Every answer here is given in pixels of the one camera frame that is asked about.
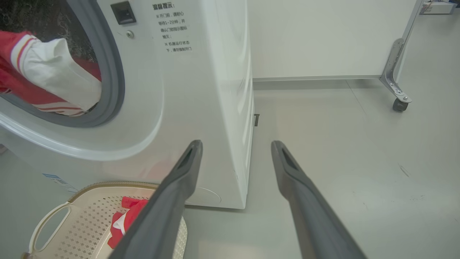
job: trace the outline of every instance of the basket rim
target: basket rim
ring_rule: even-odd
[[[112,181],[112,182],[98,182],[95,184],[88,185],[75,193],[70,199],[68,200],[69,203],[73,203],[76,199],[82,196],[85,192],[88,192],[93,189],[97,188],[104,188],[104,187],[134,187],[134,188],[144,188],[144,189],[151,189],[156,190],[158,189],[158,184],[148,183],[148,182],[129,182],[129,181]]]

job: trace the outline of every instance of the beige laundry basket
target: beige laundry basket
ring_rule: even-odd
[[[158,185],[141,182],[102,182],[90,185],[76,193],[69,201],[50,211],[37,225],[30,239],[29,252],[24,259],[102,259],[112,249],[107,241],[112,236],[110,227],[115,212],[125,213],[121,199],[149,199]],[[67,215],[44,247],[36,247],[37,238],[47,221],[58,211],[68,208]],[[173,259],[184,257],[187,226],[180,221]]]

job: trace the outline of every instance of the washing machine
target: washing machine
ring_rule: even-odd
[[[254,126],[246,0],[29,2],[6,1],[2,12],[49,29],[37,35],[43,41],[67,38],[71,52],[97,64],[101,98],[68,117],[0,95],[0,143],[75,192],[113,180],[160,183],[201,140],[186,204],[245,207]]]

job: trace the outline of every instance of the black wheel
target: black wheel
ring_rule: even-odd
[[[393,110],[397,112],[403,112],[407,109],[408,105],[409,103],[401,102],[399,99],[396,99],[395,102],[393,103]]]

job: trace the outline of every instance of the bolt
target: bolt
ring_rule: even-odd
[[[126,36],[128,36],[128,38],[132,39],[132,38],[134,38],[134,33],[129,30],[129,31],[126,32]]]

